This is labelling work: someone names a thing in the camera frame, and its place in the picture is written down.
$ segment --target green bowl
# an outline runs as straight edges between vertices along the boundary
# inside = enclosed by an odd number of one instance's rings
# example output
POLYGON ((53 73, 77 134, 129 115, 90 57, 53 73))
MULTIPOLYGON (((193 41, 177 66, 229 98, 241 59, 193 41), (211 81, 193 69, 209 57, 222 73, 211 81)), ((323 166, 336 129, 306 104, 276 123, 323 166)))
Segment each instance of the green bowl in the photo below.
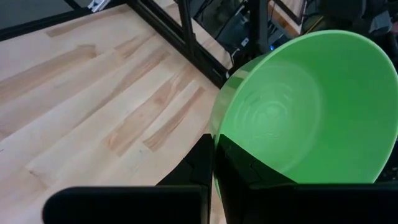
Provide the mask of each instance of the green bowl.
POLYGON ((397 127, 393 64, 374 42, 342 30, 299 37, 245 64, 210 119, 216 145, 224 134, 300 184, 373 183, 397 127))

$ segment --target black machine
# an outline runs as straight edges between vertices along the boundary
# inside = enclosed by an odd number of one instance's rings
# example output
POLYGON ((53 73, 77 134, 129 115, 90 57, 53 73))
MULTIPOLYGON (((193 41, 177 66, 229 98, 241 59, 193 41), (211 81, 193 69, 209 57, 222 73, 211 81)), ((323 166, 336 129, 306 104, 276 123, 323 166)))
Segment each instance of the black machine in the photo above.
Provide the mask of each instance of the black machine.
MULTIPOLYGON (((201 20, 202 5, 208 1, 176 1, 182 26, 153 0, 115 0, 107 7, 127 3, 219 88, 228 74, 270 51, 268 0, 245 1, 245 8, 250 11, 249 23, 244 27, 248 41, 229 70, 197 42, 192 30, 191 17, 201 20)), ((275 2, 283 6, 281 0, 275 2)), ((369 37, 398 67, 398 45, 392 31, 393 23, 398 21, 398 1, 321 0, 319 13, 326 21, 326 29, 351 30, 369 37)), ((0 40, 88 14, 91 11, 87 8, 76 6, 74 14, 2 30, 0 40)), ((398 149, 375 184, 302 185, 253 158, 226 136, 220 137, 215 149, 209 134, 203 135, 156 186, 65 189, 47 201, 43 220, 46 224, 209 223, 213 175, 218 181, 227 224, 398 222, 398 149)))

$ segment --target wooden floor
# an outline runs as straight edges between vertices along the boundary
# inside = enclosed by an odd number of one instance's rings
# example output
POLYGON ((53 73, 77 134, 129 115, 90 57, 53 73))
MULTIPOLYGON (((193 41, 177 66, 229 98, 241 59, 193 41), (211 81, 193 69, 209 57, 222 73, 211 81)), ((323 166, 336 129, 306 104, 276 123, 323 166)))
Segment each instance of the wooden floor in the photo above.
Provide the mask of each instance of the wooden floor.
POLYGON ((0 222, 41 223, 69 186, 156 184, 206 132, 217 92, 127 6, 0 42, 0 222))

